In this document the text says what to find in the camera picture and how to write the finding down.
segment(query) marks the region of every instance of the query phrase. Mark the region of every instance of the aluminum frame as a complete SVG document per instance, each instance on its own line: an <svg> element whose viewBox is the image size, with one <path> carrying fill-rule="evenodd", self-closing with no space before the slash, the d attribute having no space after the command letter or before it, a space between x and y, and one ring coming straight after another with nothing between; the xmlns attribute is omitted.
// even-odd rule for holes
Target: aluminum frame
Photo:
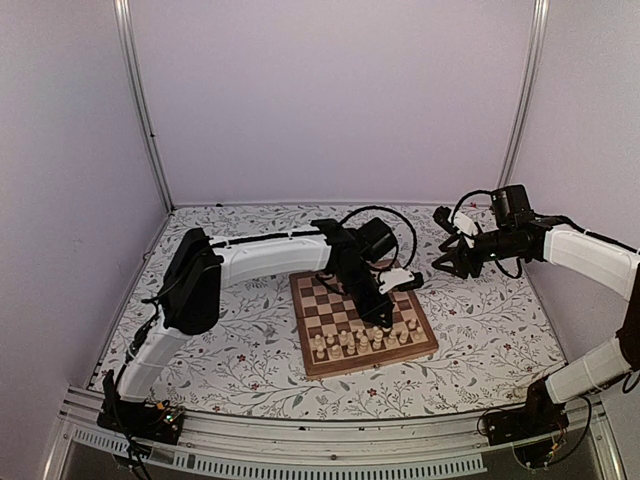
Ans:
<svg viewBox="0 0 640 480"><path fill-rule="evenodd" d="M522 143L522 136L529 114L529 105L533 96L533 87L538 76L538 67L542 56L544 44L544 34L547 28L547 16L549 13L549 0L535 0L533 8L533 21L531 24L531 37L529 38L529 52L525 66L522 88L520 90L520 100L516 110L516 117L511 129L507 152L498 179L498 188L504 187L511 182L513 170L516 165L518 152Z"/></svg>
<svg viewBox="0 0 640 480"><path fill-rule="evenodd" d="M96 426L102 400L99 393L69 388L59 413L58 432L43 480L60 479L72 441L116 455L123 451L122 435ZM602 476L607 480L624 480L604 408L597 397L592 400L591 436ZM582 400L569 402L567 414L570 430L584 428L587 408ZM480 473L484 469L483 453L536 440L491 447L476 430L480 415L481 412L471 412L410 419L320 421L189 411L177 446L140 442L153 447L149 457L152 464L217 478L234 478L240 468L282 472L282 478L286 472L294 475L289 478L302 478L300 475L307 472L312 478L310 472L325 472L326 467L327 478L335 477L334 480L349 471L393 471L393 478L400 480L403 477L398 472L406 470L410 477L415 475L416 468L437 468L438 465L443 468L449 465L449 469L454 470L452 465L473 459L476 459L474 471ZM228 467L228 475L220 472L220 467ZM453 478L463 473L457 469L446 476L437 474L426 478Z"/></svg>
<svg viewBox="0 0 640 480"><path fill-rule="evenodd" d="M160 160L160 151L156 142L147 100L144 95L142 86L142 76L140 73L140 65L138 63L138 54L136 52L136 44L133 36L133 25L131 22L131 10L129 8L129 0L114 0L116 11L116 23L118 25L118 34L120 36L120 44L122 45L122 55L124 56L127 75L129 77L129 86L138 113L138 121L142 131L147 156L151 165L153 178L160 195L160 199L167 212L175 209L173 198L169 190L167 177L164 173L164 167Z"/></svg>

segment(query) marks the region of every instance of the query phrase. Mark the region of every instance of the floral tablecloth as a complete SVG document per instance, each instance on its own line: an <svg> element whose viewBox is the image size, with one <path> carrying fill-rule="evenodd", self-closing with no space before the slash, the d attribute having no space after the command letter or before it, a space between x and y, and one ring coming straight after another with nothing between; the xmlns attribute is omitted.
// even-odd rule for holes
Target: floral tablecloth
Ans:
<svg viewBox="0 0 640 480"><path fill-rule="evenodd" d="M413 270L425 285L416 291L440 349L433 356L326 380L307 381L288 276L259 278L221 294L220 321L191 339L165 368L151 393L190 410L308 419L414 417L465 412L518 403L526 386L558 368L564 358L526 278L509 279L492 264L478 279L435 271L437 245L446 234L433 222L433 207L394 207L415 225L419 245ZM229 206L178 209L119 321L91 389L118 369L138 327L153 313L140 299L161 286L186 230L210 236L242 236L286 230L316 218L342 218L348 206ZM491 226L491 214L464 211ZM376 212L396 231L400 260L411 235L396 217ZM362 214L361 224L374 216ZM512 267L510 262L505 266Z"/></svg>

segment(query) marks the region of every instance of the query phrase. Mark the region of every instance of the black cable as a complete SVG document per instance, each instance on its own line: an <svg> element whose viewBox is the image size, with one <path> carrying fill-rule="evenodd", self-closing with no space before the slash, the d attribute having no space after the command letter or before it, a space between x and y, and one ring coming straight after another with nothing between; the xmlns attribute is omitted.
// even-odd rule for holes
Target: black cable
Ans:
<svg viewBox="0 0 640 480"><path fill-rule="evenodd" d="M409 227L409 230L411 231L411 235L413 237L413 246L411 247L411 255L409 255L409 259L402 266L402 268L408 268L409 265L411 265L411 262L413 262L413 259L416 256L416 251L418 250L418 234L416 233L416 229L413 226L413 224L409 221L409 219L404 215L402 215L400 212L389 207L382 207L380 205L368 205L366 207L356 208L352 212L349 212L347 216L345 216L342 220L340 220L340 225L344 225L348 220L355 217L356 215L362 212L370 211L370 210L379 210L381 212L387 212L392 215L395 215L400 220L402 220L407 227ZM393 263L390 263L389 266L386 267L385 269L382 269L382 271L391 270L391 268L393 268Z"/></svg>
<svg viewBox="0 0 640 480"><path fill-rule="evenodd" d="M593 237L597 240L601 240L605 243L610 243L611 245L616 245L620 248L624 248L625 250L629 250L630 252L636 253L638 251L637 248L633 248L630 247L629 245L626 245L622 242L619 242L618 240L615 240L611 237L607 237L606 235L602 235L601 233L598 232L593 232L591 230L587 230L586 228L582 228L580 225L578 225L576 222L574 222L573 220L571 220L569 217L567 217L566 215L541 215L539 213L535 214L536 217L539 218L557 218L559 220L561 220L562 222L566 223L567 225L569 225L571 228L573 228L574 230L577 230L578 232L588 236L588 237Z"/></svg>
<svg viewBox="0 0 640 480"><path fill-rule="evenodd" d="M127 364L123 364L122 367L120 367L120 371L118 372L118 376L116 377L116 382L115 382L115 388L118 388L118 384L120 383L120 379L122 378L122 375L124 374L125 369L127 368ZM149 472L147 471L147 468L144 465L144 462L142 461L142 458L140 457L140 452L139 452L139 445L138 443L133 439L133 436L129 433L129 430L124 428L124 425L122 424L122 421L120 420L120 415L118 414L118 408L116 407L116 405L113 405L113 413L116 419L116 423L118 424L118 427L120 428L120 431L122 432L122 434L124 435L124 437L127 439L127 442L129 443L129 448L127 449L128 455L129 455L129 461L133 463L133 457L132 454L136 456L136 460L137 463L140 467L140 469L142 470L142 472L144 473L144 478L140 477L138 475L138 472L135 471L134 467L131 471L134 473L134 475L136 476L136 478L140 479L143 478L143 480L153 480L151 478L151 475L149 475Z"/></svg>
<svg viewBox="0 0 640 480"><path fill-rule="evenodd" d="M202 255L204 252L206 252L207 250L212 249L213 247L211 245L207 245L206 247L198 250L195 255L193 257L191 257L191 260L189 260L189 263L184 267L184 269L182 270L182 274L180 276L178 276L178 278L176 278L168 287L165 287L164 289L160 290L158 293L156 293L155 296L151 297L151 298L143 298L142 300L140 300L141 303L144 304L149 304L149 303L156 303L158 302L158 300L160 300L162 297L164 297L165 295L167 295L169 292L171 292L171 290L173 290L174 288L176 288L178 286L178 284L184 280L184 278L191 273L191 267L193 266L193 264L195 263L196 259Z"/></svg>
<svg viewBox="0 0 640 480"><path fill-rule="evenodd" d="M518 264L518 273L513 275L509 273L507 269L505 269L498 260L495 261L495 264L496 264L496 267L498 267L498 270L500 270L500 272L502 272L503 275L509 278L513 278L514 280L517 280L518 278L522 277L522 262L520 260L520 257L516 257L516 263Z"/></svg>
<svg viewBox="0 0 640 480"><path fill-rule="evenodd" d="M624 379L624 383L622 384L622 393L624 393L625 395L627 393L631 393L633 389L638 386L638 383L640 383L640 373L638 373L638 375L636 375L636 379L633 381L631 386L629 386L629 380L631 380L632 377L633 375L631 373L627 374Z"/></svg>
<svg viewBox="0 0 640 480"><path fill-rule="evenodd" d="M318 280L318 282L320 282L320 284L321 284L324 288L326 288L327 290L329 290L329 291L330 291L330 292L332 292L332 293L336 293L336 294L338 294L338 295L342 295L343 297L348 296L348 295L347 295L345 292L343 292L342 290L339 290L337 287L334 287L333 285L329 285L329 284L326 282L326 280L329 280L329 279L331 279L331 278L333 278L333 275L331 275L330 277L327 277L327 278L322 278L322 277L320 276L320 274L319 274L319 273L316 273L316 280Z"/></svg>
<svg viewBox="0 0 640 480"><path fill-rule="evenodd" d="M458 213L458 210L460 210L460 207L462 207L462 204L464 203L464 201L467 198L473 197L475 195L489 195L489 196L491 196L491 192L489 190L474 190L473 192L469 192L466 195L464 195L460 200L458 200L458 203L456 203L456 206L454 207L453 212L451 213L451 221L452 222L456 218L456 213Z"/></svg>
<svg viewBox="0 0 640 480"><path fill-rule="evenodd" d="M275 238L308 237L311 235L323 235L323 233L319 230L265 233L264 235L256 235L254 237L232 238L224 242L214 243L213 245L211 245L211 248L223 248L229 245L242 245L243 243L262 242L264 240L273 240Z"/></svg>
<svg viewBox="0 0 640 480"><path fill-rule="evenodd" d="M567 458L569 458L571 454L573 454L580 447L580 445L582 445L582 442L587 436L587 433L589 433L589 427L591 427L591 416L593 414L593 405L591 405L591 400L589 400L587 397L580 397L580 398L582 398L585 402L587 402L587 406L589 408L589 414L587 416L587 424L584 426L584 430L582 430L582 434L580 435L580 438L578 438L578 441L573 446L573 448L569 450L569 452L564 457L557 459L555 462L554 461L549 462L547 464L547 467L551 467L552 465L557 465L558 463L564 462Z"/></svg>

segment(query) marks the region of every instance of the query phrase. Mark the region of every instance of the chessboard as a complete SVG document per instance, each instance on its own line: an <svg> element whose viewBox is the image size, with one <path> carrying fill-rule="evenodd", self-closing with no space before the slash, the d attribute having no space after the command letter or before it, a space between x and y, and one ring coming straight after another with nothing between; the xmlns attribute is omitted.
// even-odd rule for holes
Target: chessboard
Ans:
<svg viewBox="0 0 640 480"><path fill-rule="evenodd" d="M438 350L438 341L414 292L391 291L393 328L363 322L353 301L327 290L314 273L290 275L308 380L413 360ZM339 288L333 277L329 286Z"/></svg>

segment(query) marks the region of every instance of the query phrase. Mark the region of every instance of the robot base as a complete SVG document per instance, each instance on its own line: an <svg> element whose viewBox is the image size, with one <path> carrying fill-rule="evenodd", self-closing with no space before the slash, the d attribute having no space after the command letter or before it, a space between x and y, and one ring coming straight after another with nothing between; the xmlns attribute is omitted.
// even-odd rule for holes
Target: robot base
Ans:
<svg viewBox="0 0 640 480"><path fill-rule="evenodd" d="M566 429L569 419L562 408L559 408L548 421L532 421L525 408L488 413L484 416L484 426L489 445L502 445L547 433Z"/></svg>

